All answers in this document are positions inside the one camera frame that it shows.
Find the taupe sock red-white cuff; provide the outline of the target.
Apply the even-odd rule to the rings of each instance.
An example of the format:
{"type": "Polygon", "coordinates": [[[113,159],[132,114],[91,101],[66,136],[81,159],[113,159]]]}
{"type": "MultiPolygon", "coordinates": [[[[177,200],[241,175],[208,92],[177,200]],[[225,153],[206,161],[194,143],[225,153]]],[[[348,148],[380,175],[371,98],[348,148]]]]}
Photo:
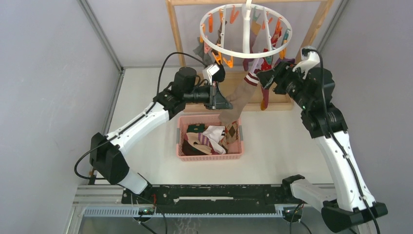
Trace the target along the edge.
{"type": "Polygon", "coordinates": [[[238,84],[236,89],[226,97],[233,108],[223,110],[219,115],[219,120],[223,125],[231,124],[239,119],[244,107],[249,103],[257,86],[260,84],[256,73],[259,71],[264,59],[256,58],[248,73],[238,84]]]}

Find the white black striped sock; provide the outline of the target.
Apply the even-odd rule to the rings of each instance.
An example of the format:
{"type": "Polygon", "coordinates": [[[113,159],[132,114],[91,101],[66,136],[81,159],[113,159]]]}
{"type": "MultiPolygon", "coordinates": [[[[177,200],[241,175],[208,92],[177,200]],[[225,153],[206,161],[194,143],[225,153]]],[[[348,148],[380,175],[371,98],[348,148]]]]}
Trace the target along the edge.
{"type": "Polygon", "coordinates": [[[221,140],[225,137],[224,126],[210,125],[205,131],[202,132],[202,135],[208,138],[214,152],[219,155],[226,154],[226,149],[220,145],[221,140]]]}

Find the green yellow dotted sock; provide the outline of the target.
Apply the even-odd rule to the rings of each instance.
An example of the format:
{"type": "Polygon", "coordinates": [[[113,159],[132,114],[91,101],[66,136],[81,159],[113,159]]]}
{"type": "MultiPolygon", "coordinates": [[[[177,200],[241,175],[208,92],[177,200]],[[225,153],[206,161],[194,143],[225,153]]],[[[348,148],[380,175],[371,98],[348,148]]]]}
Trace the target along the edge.
{"type": "Polygon", "coordinates": [[[198,124],[191,124],[187,128],[187,133],[202,133],[206,129],[206,126],[204,124],[198,123],[198,124]]]}

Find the beige orange green argyle sock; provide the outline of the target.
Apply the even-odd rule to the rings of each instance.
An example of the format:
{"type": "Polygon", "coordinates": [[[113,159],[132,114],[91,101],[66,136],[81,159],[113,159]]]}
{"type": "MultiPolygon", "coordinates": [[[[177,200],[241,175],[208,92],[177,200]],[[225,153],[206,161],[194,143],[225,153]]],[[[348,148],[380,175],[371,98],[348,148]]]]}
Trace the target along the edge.
{"type": "Polygon", "coordinates": [[[225,141],[226,145],[235,143],[239,139],[239,123],[238,121],[228,122],[224,124],[225,126],[225,141]]]}

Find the beige purple striped sock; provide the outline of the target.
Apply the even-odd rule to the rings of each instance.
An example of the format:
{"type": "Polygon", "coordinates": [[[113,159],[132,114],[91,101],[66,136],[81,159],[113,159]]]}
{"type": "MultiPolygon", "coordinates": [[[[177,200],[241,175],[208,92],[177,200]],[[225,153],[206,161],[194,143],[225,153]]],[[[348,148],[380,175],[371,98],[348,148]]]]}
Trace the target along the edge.
{"type": "Polygon", "coordinates": [[[213,149],[209,145],[209,140],[208,138],[205,139],[205,136],[203,136],[202,133],[186,133],[184,134],[183,139],[203,152],[203,155],[212,155],[213,149]]]}

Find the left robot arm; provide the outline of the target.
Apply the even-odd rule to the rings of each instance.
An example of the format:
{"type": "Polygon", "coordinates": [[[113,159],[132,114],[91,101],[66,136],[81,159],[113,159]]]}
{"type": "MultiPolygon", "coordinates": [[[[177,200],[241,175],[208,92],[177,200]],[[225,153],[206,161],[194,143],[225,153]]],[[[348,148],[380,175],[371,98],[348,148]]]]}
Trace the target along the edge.
{"type": "Polygon", "coordinates": [[[209,65],[199,78],[195,69],[181,67],[168,86],[159,91],[146,109],[119,129],[95,134],[88,153],[89,163],[111,185],[133,193],[140,203],[151,200],[151,184],[134,172],[125,159],[132,147],[156,127],[174,118],[188,103],[200,103],[208,110],[232,109],[219,84],[225,79],[222,65],[209,65]]]}

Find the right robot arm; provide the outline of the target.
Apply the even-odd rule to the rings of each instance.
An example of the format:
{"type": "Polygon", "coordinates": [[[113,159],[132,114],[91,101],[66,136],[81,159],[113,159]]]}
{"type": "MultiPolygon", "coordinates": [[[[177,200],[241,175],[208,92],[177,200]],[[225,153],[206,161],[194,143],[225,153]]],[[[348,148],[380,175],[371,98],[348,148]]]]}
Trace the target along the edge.
{"type": "Polygon", "coordinates": [[[302,123],[318,145],[335,187],[328,193],[305,177],[293,175],[282,181],[284,201],[299,199],[311,205],[334,233],[376,223],[385,216],[386,205],[376,201],[357,166],[344,116],[331,103],[335,88],[332,73],[322,67],[305,71],[293,63],[281,62],[273,69],[258,72],[257,77],[265,89],[289,95],[301,108],[302,123]]]}

